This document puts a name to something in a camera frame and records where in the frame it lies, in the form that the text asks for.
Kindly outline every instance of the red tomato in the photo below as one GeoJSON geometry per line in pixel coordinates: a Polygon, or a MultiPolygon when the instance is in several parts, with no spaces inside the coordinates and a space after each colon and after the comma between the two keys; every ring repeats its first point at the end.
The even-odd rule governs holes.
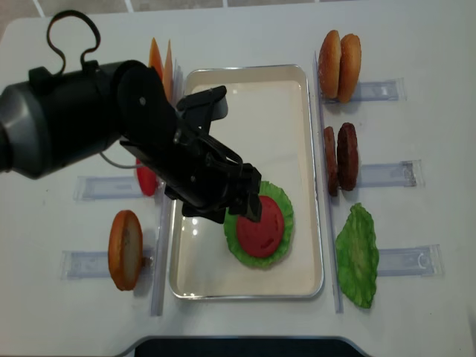
{"type": "Polygon", "coordinates": [[[266,258],[276,251],[283,238],[284,218],[272,198],[260,196],[260,201],[261,222],[254,223],[245,217],[238,217],[237,237],[246,253],[252,257],[266,258]]]}
{"type": "MultiPolygon", "coordinates": [[[[141,162],[136,158],[135,163],[139,165],[141,162]]],[[[158,187],[157,175],[150,168],[145,166],[139,167],[136,170],[142,193],[145,196],[154,196],[155,190],[157,190],[158,187]]]]}

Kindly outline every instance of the lettuce leaf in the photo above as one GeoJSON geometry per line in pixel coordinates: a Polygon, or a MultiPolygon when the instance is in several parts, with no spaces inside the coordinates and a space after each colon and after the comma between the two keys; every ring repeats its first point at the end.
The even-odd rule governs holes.
{"type": "Polygon", "coordinates": [[[271,197],[279,206],[284,218],[284,233],[277,250],[266,258],[252,257],[246,253],[239,243],[237,237],[237,219],[238,216],[231,215],[226,211],[225,222],[223,223],[223,231],[225,232],[228,249],[233,255],[246,266],[255,268],[268,268],[271,264],[276,263],[283,258],[291,245],[292,229],[294,227],[294,211],[291,201],[285,194],[284,190],[273,185],[268,181],[262,181],[260,185],[260,196],[271,197]]]}
{"type": "Polygon", "coordinates": [[[369,309],[376,293],[379,251],[370,213],[356,203],[335,241],[338,282],[357,306],[369,309]]]}

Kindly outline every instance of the metal tray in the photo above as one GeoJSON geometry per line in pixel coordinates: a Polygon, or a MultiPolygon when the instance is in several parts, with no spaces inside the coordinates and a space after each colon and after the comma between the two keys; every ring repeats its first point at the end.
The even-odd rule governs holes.
{"type": "Polygon", "coordinates": [[[295,212],[290,252],[262,270],[228,250],[222,225],[181,215],[173,204],[170,286],[178,298],[309,298],[324,281],[309,88],[296,65],[199,70],[185,94],[226,85],[228,116],[210,134],[282,187],[295,212]]]}

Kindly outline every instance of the robotic arm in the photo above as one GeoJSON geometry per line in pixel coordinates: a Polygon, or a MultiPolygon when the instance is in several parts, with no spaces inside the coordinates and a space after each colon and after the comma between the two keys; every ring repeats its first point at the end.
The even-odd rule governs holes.
{"type": "Polygon", "coordinates": [[[100,44],[94,23],[69,10],[50,23],[48,44],[63,58],[60,73],[44,67],[0,97],[0,170],[37,179],[110,147],[116,140],[157,173],[165,193],[183,201],[184,216],[223,223],[225,210],[254,222],[261,217],[261,175],[209,136],[211,121],[226,116],[226,87],[167,102],[153,68],[137,61],[98,65],[85,61],[100,44]],[[65,57],[50,41],[53,23],[76,16],[97,44],[81,56],[82,70],[64,74],[65,57]]]}

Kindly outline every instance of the plastic food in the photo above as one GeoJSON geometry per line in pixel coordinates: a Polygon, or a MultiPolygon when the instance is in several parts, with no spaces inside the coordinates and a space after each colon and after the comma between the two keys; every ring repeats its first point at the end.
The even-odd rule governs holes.
{"type": "Polygon", "coordinates": [[[342,190],[351,191],[357,184],[358,151],[356,128],[342,124],[337,136],[337,176],[342,190]]]}
{"type": "Polygon", "coordinates": [[[152,38],[152,43],[150,44],[149,67],[153,67],[162,80],[162,77],[164,76],[164,66],[162,65],[161,52],[158,50],[155,38],[152,38]]]}
{"type": "Polygon", "coordinates": [[[119,290],[133,290],[142,266],[142,229],[131,210],[119,212],[109,236],[108,264],[119,290]]]}
{"type": "Polygon", "coordinates": [[[266,258],[273,254],[283,238],[284,219],[277,203],[260,196],[263,207],[261,221],[252,222],[238,217],[237,238],[243,250],[252,257],[266,258]]]}
{"type": "Polygon", "coordinates": [[[284,230],[283,237],[276,251],[268,257],[252,257],[242,248],[237,237],[237,220],[238,216],[226,213],[223,230],[225,232],[228,248],[231,253],[243,264],[257,268],[268,268],[272,263],[276,263],[283,258],[289,250],[291,244],[291,235],[294,228],[294,211],[288,196],[283,189],[273,185],[270,182],[262,181],[260,186],[260,196],[271,198],[279,206],[283,215],[284,230]]]}
{"type": "Polygon", "coordinates": [[[360,203],[350,208],[350,215],[335,241],[335,250],[342,292],[355,305],[369,309],[377,290],[379,251],[372,216],[360,203]]]}
{"type": "Polygon", "coordinates": [[[173,93],[173,65],[172,65],[172,49],[170,47],[170,40],[169,46],[167,48],[167,57],[165,59],[165,66],[164,66],[164,78],[162,79],[162,83],[164,84],[164,91],[165,96],[169,103],[172,103],[172,93],[173,93]]]}
{"type": "Polygon", "coordinates": [[[362,52],[358,36],[349,33],[341,40],[341,73],[339,74],[339,89],[337,98],[341,103],[347,103],[356,89],[362,52]]]}
{"type": "Polygon", "coordinates": [[[324,147],[326,150],[327,189],[329,195],[336,197],[339,182],[337,177],[337,160],[335,159],[334,129],[331,126],[324,129],[324,147]]]}
{"type": "MultiPolygon", "coordinates": [[[[139,165],[141,162],[137,158],[135,163],[139,165]]],[[[137,180],[139,181],[139,186],[141,191],[145,196],[154,196],[155,190],[158,187],[158,178],[157,175],[148,167],[139,167],[136,169],[137,180]]]]}
{"type": "Polygon", "coordinates": [[[340,68],[341,38],[337,30],[331,30],[319,51],[319,84],[327,98],[337,97],[340,68]]]}

